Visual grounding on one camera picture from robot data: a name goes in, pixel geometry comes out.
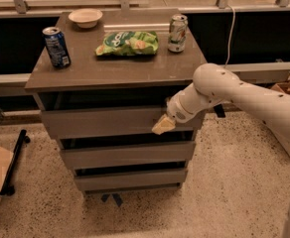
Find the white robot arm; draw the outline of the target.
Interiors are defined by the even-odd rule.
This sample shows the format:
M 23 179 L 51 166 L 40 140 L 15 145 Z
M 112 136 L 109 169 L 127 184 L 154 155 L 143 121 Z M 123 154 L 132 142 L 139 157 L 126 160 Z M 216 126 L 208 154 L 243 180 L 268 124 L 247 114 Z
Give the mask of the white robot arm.
M 166 101 L 166 111 L 152 132 L 161 135 L 173 131 L 225 101 L 261 121 L 290 150 L 290 94 L 245 82 L 214 63 L 200 65 L 192 83 Z

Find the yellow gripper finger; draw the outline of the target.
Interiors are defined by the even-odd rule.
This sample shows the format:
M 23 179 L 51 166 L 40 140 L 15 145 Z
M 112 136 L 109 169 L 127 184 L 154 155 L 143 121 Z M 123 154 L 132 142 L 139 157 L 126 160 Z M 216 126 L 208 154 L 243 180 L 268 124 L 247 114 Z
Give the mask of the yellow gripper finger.
M 176 128 L 176 121 L 164 114 L 158 122 L 153 126 L 152 132 L 156 135 L 161 135 Z

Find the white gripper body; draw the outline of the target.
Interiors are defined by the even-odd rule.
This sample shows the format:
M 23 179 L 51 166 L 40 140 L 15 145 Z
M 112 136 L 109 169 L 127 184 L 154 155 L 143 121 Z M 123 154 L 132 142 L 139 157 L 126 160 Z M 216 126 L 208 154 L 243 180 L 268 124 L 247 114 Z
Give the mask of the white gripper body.
M 208 97 L 196 90 L 191 83 L 167 101 L 167 116 L 176 123 L 187 123 L 199 112 L 221 104 L 220 98 Z

